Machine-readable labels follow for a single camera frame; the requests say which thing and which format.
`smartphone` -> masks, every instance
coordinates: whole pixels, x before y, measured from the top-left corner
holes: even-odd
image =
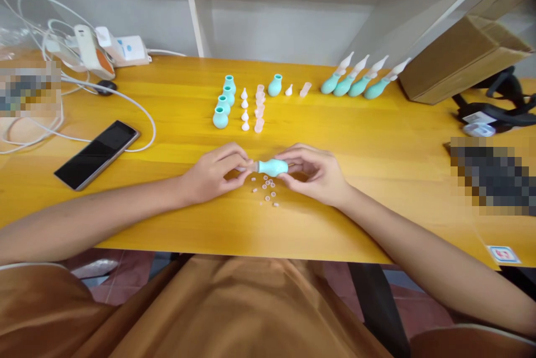
[[[134,128],[115,121],[54,175],[71,189],[83,190],[139,136]]]

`white label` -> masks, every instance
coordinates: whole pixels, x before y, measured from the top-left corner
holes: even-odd
[[[467,115],[463,120],[467,123],[491,123],[496,121],[496,119],[480,111]]]
[[[488,248],[499,263],[521,263],[512,248],[507,246],[488,246]]]

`forearm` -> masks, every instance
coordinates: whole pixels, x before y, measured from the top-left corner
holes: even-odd
[[[180,178],[134,185],[51,206],[0,229],[0,265],[72,257],[114,234],[183,206]]]
[[[429,295],[460,313],[536,337],[536,303],[483,263],[352,190],[341,211]]]

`black phone screen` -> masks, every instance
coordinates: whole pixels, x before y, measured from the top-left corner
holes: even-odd
[[[77,190],[103,165],[112,160],[138,132],[123,122],[116,121],[80,153],[54,172],[59,179]]]

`person's left hand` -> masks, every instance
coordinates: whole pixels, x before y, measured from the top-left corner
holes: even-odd
[[[247,168],[251,163],[244,149],[235,142],[204,154],[183,176],[178,177],[181,204],[204,203],[241,187],[251,174],[249,169],[230,180],[224,176],[238,166]]]

